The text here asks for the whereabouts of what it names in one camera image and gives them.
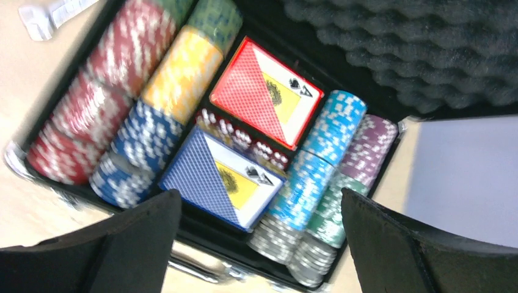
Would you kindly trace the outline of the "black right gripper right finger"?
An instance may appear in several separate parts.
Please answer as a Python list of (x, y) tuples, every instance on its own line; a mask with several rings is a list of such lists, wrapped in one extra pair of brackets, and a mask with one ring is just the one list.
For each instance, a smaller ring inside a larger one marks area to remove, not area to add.
[(363, 292), (516, 292), (517, 249), (440, 230), (342, 192), (346, 239)]

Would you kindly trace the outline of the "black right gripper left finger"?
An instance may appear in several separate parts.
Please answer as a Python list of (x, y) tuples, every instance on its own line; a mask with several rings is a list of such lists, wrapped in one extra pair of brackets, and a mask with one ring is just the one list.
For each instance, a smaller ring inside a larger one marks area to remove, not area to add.
[(1, 249), (2, 292), (160, 292), (181, 218), (168, 191), (30, 247)]

